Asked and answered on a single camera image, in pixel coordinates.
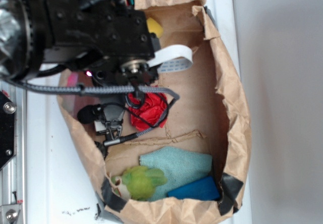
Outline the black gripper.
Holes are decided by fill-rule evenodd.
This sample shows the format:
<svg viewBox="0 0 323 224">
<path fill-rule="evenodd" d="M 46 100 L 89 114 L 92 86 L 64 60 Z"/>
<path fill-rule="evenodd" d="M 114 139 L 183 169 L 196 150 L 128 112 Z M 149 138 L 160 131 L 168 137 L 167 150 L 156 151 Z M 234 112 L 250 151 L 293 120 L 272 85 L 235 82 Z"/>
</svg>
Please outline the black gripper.
<svg viewBox="0 0 323 224">
<path fill-rule="evenodd" d="M 102 96 L 100 104 L 87 105 L 77 114 L 79 122 L 94 123 L 98 135 L 106 135 L 111 142 L 121 137 L 123 117 L 126 111 L 137 117 L 137 110 L 148 100 L 148 94 L 139 90 L 139 86 L 150 86 L 158 79 L 158 67 L 149 65 L 122 65 L 108 69 L 87 68 L 95 87 L 111 89 L 114 86 L 133 86 L 133 92 L 114 91 Z"/>
</svg>

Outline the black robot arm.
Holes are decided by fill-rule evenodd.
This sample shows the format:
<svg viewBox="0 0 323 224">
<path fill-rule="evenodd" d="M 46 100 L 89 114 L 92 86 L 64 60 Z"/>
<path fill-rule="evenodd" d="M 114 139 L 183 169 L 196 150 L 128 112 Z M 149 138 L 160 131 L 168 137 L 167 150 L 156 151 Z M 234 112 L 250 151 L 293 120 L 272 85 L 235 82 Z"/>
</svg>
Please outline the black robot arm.
<svg viewBox="0 0 323 224">
<path fill-rule="evenodd" d="M 124 141 L 129 95 L 144 103 L 140 88 L 158 79 L 157 67 L 148 62 L 159 49 L 134 0 L 1 0 L 1 79 L 35 92 L 101 98 L 100 105 L 86 106 L 77 117 L 83 124 L 95 123 L 106 145 Z M 66 69 L 90 72 L 94 86 L 27 83 Z"/>
</svg>

